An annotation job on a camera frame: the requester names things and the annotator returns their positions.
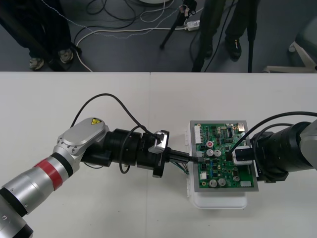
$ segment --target robotic arm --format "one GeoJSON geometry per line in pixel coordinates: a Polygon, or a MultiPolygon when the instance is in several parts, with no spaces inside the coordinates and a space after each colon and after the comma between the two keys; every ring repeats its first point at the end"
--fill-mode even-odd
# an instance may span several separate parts
{"type": "Polygon", "coordinates": [[[197,161],[187,153],[168,148],[168,131],[158,131],[156,136],[121,129],[110,132],[97,118],[76,124],[58,137],[50,156],[0,190],[0,238],[32,237],[33,230],[23,216],[31,213],[77,172],[80,162],[106,167],[112,162],[137,165],[153,170],[153,177],[160,178],[165,162],[197,161]]]}

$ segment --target table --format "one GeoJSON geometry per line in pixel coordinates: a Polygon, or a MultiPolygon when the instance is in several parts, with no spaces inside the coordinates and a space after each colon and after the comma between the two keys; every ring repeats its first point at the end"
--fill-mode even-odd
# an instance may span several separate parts
{"type": "MultiPolygon", "coordinates": [[[[186,151],[191,119],[260,120],[286,111],[316,111],[312,74],[0,73],[0,184],[45,158],[91,96],[110,92],[151,131],[170,131],[169,145],[186,151]]],[[[116,101],[99,98],[80,119],[99,117],[111,130],[134,123],[116,101]]],[[[313,118],[288,117],[296,123],[313,118]]],[[[189,203],[186,176],[166,164],[162,179],[118,165],[81,166],[25,217],[34,237],[315,237],[316,171],[285,182],[259,183],[245,210],[199,210],[189,203]]]]}

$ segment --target red band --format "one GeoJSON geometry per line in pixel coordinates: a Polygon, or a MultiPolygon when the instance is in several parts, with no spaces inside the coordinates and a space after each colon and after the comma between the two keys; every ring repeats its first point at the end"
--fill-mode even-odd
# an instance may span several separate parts
{"type": "Polygon", "coordinates": [[[34,167],[40,167],[50,177],[53,182],[54,191],[62,186],[63,179],[59,172],[46,159],[40,161],[34,167]]]}

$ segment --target electrolytic capacitor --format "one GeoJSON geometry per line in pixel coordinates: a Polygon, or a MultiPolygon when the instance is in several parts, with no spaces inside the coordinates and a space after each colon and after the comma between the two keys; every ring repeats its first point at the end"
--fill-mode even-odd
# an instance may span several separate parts
{"type": "Polygon", "coordinates": [[[239,177],[239,176],[235,176],[235,177],[233,177],[233,181],[235,181],[235,182],[240,181],[240,177],[239,177]]]}
{"type": "Polygon", "coordinates": [[[217,181],[212,179],[208,183],[209,187],[217,187],[217,181]]]}
{"type": "Polygon", "coordinates": [[[226,180],[225,180],[224,178],[220,178],[220,179],[218,180],[218,184],[223,187],[223,186],[226,185],[226,180]]]}
{"type": "Polygon", "coordinates": [[[216,156],[216,157],[219,157],[221,155],[221,151],[220,150],[215,150],[213,152],[213,154],[216,156]]]}
{"type": "Polygon", "coordinates": [[[212,147],[213,147],[213,142],[210,141],[210,140],[207,141],[206,146],[207,146],[208,148],[212,148],[212,147]]]}
{"type": "Polygon", "coordinates": [[[211,150],[211,149],[207,150],[206,155],[209,157],[213,156],[213,150],[211,150]]]}

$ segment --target circuit board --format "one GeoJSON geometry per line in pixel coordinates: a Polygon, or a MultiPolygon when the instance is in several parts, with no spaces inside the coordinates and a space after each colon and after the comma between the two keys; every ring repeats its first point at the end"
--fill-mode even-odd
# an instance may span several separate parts
{"type": "Polygon", "coordinates": [[[225,156],[244,134],[243,123],[195,124],[197,156],[204,158],[204,162],[198,162],[199,188],[255,186],[251,167],[253,164],[235,164],[225,156]]]}

